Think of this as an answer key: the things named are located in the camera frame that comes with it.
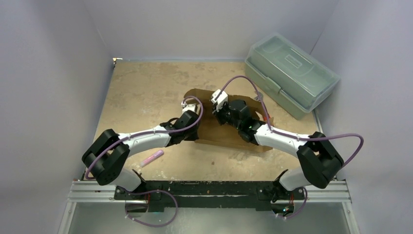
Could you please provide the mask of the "brown cardboard box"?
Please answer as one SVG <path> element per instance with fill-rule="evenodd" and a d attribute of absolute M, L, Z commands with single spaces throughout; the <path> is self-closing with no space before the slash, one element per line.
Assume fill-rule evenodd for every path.
<path fill-rule="evenodd" d="M 210 90 L 194 88 L 188 90 L 184 94 L 185 98 L 189 96 L 197 97 L 204 108 L 203 116 L 198 128 L 198 139 L 195 143 L 247 150 L 257 153 L 272 150 L 272 148 L 268 146 L 259 146 L 244 141 L 238 134 L 236 128 L 228 124 L 220 125 L 212 113 L 213 103 L 211 102 L 211 96 L 213 93 L 214 92 Z"/>

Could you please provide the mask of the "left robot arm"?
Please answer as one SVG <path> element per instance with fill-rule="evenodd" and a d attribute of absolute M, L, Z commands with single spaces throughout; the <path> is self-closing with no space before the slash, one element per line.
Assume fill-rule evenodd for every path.
<path fill-rule="evenodd" d="M 126 190 L 132 199 L 145 194 L 144 179 L 136 171 L 127 170 L 128 157 L 154 148 L 166 148 L 182 141 L 195 141 L 200 117 L 192 110 L 182 113 L 154 128 L 130 134 L 103 131 L 82 156 L 87 168 L 86 179 L 99 185 L 116 185 Z"/>

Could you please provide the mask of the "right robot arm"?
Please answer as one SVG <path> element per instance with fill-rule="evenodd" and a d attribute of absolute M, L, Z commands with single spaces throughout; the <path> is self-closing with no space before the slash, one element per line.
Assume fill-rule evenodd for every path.
<path fill-rule="evenodd" d="M 310 135 L 310 141 L 300 139 L 300 134 L 281 131 L 276 134 L 276 128 L 266 122 L 254 118 L 246 102 L 242 99 L 233 101 L 211 100 L 213 115 L 220 125 L 228 124 L 234 127 L 239 136 L 248 143 L 267 146 L 296 157 L 300 166 L 293 170 L 283 171 L 273 182 L 269 193 L 273 201 L 288 199 L 295 189 L 313 185 L 324 189 L 344 166 L 344 160 L 328 140 L 319 141 L 324 137 L 321 132 Z"/>

